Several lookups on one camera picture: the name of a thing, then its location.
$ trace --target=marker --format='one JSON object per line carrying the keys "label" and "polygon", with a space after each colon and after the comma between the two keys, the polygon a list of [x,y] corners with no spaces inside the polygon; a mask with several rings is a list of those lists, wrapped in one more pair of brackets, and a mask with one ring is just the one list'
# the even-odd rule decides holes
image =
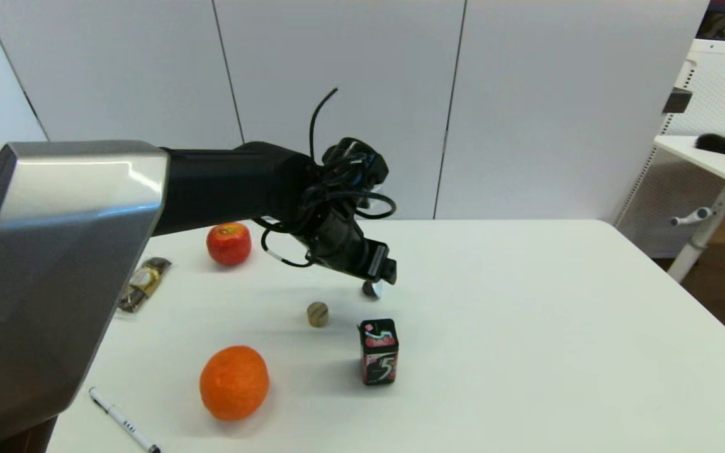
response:
{"label": "marker", "polygon": [[106,399],[104,399],[103,395],[101,395],[97,389],[94,387],[89,389],[89,396],[91,396],[91,399],[95,402],[95,404],[106,411],[107,415],[110,415],[110,418],[114,419],[119,425],[121,425],[121,427],[125,428],[127,433],[129,433],[133,440],[136,441],[136,444],[141,445],[142,448],[149,453],[161,453],[161,449],[156,447],[153,442],[147,440],[142,433],[138,432],[130,420],[119,412],[115,405],[110,404]]}

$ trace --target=black arm segment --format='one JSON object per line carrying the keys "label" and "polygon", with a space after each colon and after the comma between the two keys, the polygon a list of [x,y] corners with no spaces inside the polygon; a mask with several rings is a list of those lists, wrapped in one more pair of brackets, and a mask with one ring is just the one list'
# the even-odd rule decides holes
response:
{"label": "black arm segment", "polygon": [[314,183],[308,155],[264,142],[233,150],[169,152],[164,211],[153,236],[269,215],[296,221],[300,196]]}
{"label": "black arm segment", "polygon": [[169,152],[164,210],[153,235],[270,216],[299,225],[290,233],[308,258],[363,280],[396,280],[388,245],[369,240],[354,221],[354,203],[333,199],[305,207],[305,190],[320,186],[310,157],[284,147],[251,142],[233,150]]}

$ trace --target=candy wrapper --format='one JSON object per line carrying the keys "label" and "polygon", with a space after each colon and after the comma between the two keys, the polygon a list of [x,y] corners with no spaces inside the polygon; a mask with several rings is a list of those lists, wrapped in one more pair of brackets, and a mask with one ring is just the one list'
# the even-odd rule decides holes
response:
{"label": "candy wrapper", "polygon": [[127,313],[135,313],[144,301],[150,298],[161,283],[161,277],[172,266],[164,258],[150,258],[133,272],[133,276],[121,291],[119,309]]}

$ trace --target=black box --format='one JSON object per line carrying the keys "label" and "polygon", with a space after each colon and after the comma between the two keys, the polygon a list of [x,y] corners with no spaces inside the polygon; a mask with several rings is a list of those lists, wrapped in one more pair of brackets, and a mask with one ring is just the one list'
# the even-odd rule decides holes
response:
{"label": "black box", "polygon": [[399,338],[393,320],[363,321],[357,329],[362,349],[362,383],[392,384],[396,380],[396,362],[399,359]]}

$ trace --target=desk leg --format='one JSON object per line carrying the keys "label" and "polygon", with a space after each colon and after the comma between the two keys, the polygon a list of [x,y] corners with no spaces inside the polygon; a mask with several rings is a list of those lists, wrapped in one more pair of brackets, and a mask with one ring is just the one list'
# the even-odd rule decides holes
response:
{"label": "desk leg", "polygon": [[716,201],[712,205],[712,211],[714,215],[701,223],[699,229],[685,244],[684,249],[678,253],[676,261],[670,264],[667,273],[672,276],[673,280],[682,283],[687,273],[693,268],[693,264],[699,260],[699,256],[704,250],[707,250],[710,238],[725,219],[725,186],[720,191],[720,195],[717,195]]}

